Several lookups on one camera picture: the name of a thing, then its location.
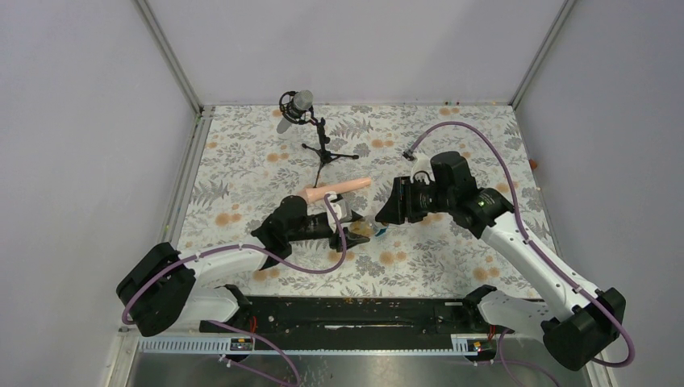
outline white wall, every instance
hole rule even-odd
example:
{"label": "white wall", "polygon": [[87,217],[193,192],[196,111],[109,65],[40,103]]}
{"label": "white wall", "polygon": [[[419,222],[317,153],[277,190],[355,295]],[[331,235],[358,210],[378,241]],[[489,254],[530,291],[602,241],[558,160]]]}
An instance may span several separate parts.
{"label": "white wall", "polygon": [[620,387],[684,380],[682,20],[679,0],[578,2],[518,111],[564,258],[627,298]]}
{"label": "white wall", "polygon": [[150,0],[205,104],[508,102],[563,0]]}
{"label": "white wall", "polygon": [[97,385],[193,114],[130,1],[0,6],[0,385]]}

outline microphone stand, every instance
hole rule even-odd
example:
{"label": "microphone stand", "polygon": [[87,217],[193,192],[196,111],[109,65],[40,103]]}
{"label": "microphone stand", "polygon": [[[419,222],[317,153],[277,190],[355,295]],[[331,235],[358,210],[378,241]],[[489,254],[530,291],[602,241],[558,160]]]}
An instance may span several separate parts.
{"label": "microphone stand", "polygon": [[325,135],[325,119],[321,118],[319,121],[316,117],[314,117],[313,107],[311,107],[310,112],[311,112],[311,119],[309,120],[309,123],[316,127],[316,133],[318,133],[318,135],[319,135],[320,149],[310,147],[306,144],[302,144],[302,148],[308,149],[310,151],[314,151],[317,155],[319,155],[319,159],[320,159],[319,170],[316,173],[316,182],[314,183],[314,188],[316,188],[316,186],[319,184],[320,171],[321,171],[321,169],[323,169],[324,166],[330,164],[331,162],[333,162],[337,159],[341,159],[341,158],[349,158],[352,160],[356,160],[359,158],[359,155],[345,155],[342,153],[333,153],[333,152],[328,151],[325,148],[325,144],[330,143],[330,137]]}

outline floral tablecloth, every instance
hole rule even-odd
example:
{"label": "floral tablecloth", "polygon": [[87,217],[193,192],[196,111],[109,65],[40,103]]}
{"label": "floral tablecloth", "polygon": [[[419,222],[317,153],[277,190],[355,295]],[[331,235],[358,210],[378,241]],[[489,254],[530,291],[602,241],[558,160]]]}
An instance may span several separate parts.
{"label": "floral tablecloth", "polygon": [[[537,188],[517,122],[509,106],[316,106],[327,120],[328,148],[356,153],[359,160],[338,160],[321,172],[332,184],[372,177],[369,188],[345,194],[360,214],[375,215],[389,196],[392,179],[407,175],[411,163],[401,157],[415,138],[446,120],[470,123],[503,154],[520,196],[523,218],[553,248]],[[217,106],[178,248],[195,250],[240,242],[287,195],[311,186],[317,146],[313,126],[292,126],[284,135],[275,127],[276,106]],[[456,150],[465,157],[478,184],[495,187],[510,199],[503,171],[489,148],[464,128],[443,127],[420,145],[429,156]],[[309,213],[323,211],[321,202]],[[294,244],[291,262],[327,268],[339,255],[326,240]],[[390,226],[382,236],[349,251],[344,264],[326,275],[311,275],[277,265],[225,278],[243,293],[346,297],[438,297],[466,295],[482,284],[515,297],[537,292],[503,257],[452,222],[432,214],[421,223]]]}

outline floral pattern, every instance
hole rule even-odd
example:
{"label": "floral pattern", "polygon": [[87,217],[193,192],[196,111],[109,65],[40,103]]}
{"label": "floral pattern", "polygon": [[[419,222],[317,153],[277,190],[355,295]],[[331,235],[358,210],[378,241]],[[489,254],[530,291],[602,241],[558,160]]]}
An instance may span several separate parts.
{"label": "floral pattern", "polygon": [[[317,106],[327,121],[329,148],[355,153],[359,160],[337,160],[321,172],[321,185],[371,177],[370,187],[345,194],[360,214],[375,215],[389,197],[392,179],[407,175],[411,163],[401,153],[431,125],[464,121],[479,128],[502,153],[519,192],[523,218],[553,247],[540,196],[532,178],[518,124],[509,106]],[[292,126],[284,135],[275,127],[275,106],[218,106],[200,162],[179,248],[196,251],[240,242],[287,195],[310,187],[318,159],[302,142],[318,147],[312,126]],[[510,190],[489,148],[464,128],[444,127],[427,137],[419,151],[429,156],[456,150],[465,157],[483,187]],[[309,213],[323,211],[314,203]],[[300,266],[327,268],[340,257],[326,240],[293,243],[288,258]],[[438,297],[464,296],[483,284],[514,297],[538,293],[502,256],[446,214],[422,222],[390,226],[370,243],[352,248],[333,273],[310,275],[284,265],[223,279],[246,294]]]}

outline orange object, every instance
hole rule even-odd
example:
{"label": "orange object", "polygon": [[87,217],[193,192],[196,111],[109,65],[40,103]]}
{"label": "orange object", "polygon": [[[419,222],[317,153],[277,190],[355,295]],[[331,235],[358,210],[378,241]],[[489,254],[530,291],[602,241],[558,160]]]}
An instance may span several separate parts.
{"label": "orange object", "polygon": [[311,204],[322,199],[326,192],[334,191],[338,194],[343,194],[345,192],[361,189],[369,185],[370,177],[362,177],[361,179],[345,181],[333,185],[326,185],[324,187],[302,189],[297,193],[297,195],[304,198],[308,204]]}

